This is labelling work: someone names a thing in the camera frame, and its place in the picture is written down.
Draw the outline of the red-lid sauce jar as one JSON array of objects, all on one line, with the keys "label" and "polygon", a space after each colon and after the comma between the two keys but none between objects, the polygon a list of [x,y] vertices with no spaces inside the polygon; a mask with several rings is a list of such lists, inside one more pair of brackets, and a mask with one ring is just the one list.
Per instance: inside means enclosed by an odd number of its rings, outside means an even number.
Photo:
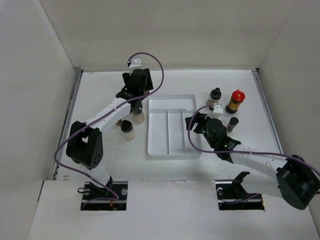
[{"label": "red-lid sauce jar", "polygon": [[225,110],[229,114],[235,114],[240,105],[244,102],[246,95],[241,90],[235,90],[230,97],[229,103],[226,105]]}]

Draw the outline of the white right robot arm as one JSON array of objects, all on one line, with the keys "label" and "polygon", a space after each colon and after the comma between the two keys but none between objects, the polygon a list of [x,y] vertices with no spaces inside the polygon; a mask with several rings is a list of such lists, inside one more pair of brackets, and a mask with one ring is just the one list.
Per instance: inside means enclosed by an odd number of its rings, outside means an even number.
[{"label": "white right robot arm", "polygon": [[217,118],[195,112],[185,118],[187,132],[202,135],[211,147],[210,153],[222,161],[260,172],[267,180],[251,181],[250,172],[242,171],[231,182],[236,199],[244,202],[249,194],[265,194],[283,199],[290,206],[304,210],[320,193],[320,172],[298,155],[238,150],[241,142],[228,136]]}]

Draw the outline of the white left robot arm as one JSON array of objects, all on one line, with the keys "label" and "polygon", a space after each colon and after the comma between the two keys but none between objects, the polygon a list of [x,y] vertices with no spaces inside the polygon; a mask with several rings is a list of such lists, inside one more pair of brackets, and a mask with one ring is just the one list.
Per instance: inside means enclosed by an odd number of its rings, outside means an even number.
[{"label": "white left robot arm", "polygon": [[119,120],[134,114],[138,124],[143,122],[142,100],[153,90],[151,73],[148,68],[135,68],[122,74],[124,87],[114,100],[89,122],[75,121],[70,128],[66,143],[66,155],[82,169],[75,171],[90,178],[96,184],[95,193],[100,199],[112,195],[111,177],[99,164],[103,158],[103,129],[110,129]]}]

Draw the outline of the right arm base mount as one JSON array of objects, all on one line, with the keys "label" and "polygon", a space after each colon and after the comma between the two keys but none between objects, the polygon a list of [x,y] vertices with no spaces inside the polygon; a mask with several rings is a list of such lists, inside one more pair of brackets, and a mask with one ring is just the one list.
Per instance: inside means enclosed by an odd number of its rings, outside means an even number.
[{"label": "right arm base mount", "polygon": [[234,179],[215,182],[218,209],[220,211],[264,211],[264,201],[259,193],[247,193],[241,183],[249,175],[248,171],[239,173]]}]

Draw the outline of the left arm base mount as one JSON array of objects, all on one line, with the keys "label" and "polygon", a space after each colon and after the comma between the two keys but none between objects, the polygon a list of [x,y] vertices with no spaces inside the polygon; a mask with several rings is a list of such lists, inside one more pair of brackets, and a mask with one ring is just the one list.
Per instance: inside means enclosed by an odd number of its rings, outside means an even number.
[{"label": "left arm base mount", "polygon": [[118,195],[118,199],[103,187],[86,181],[83,187],[77,189],[81,194],[81,211],[126,211],[128,197],[128,182],[116,181],[108,187]]}]

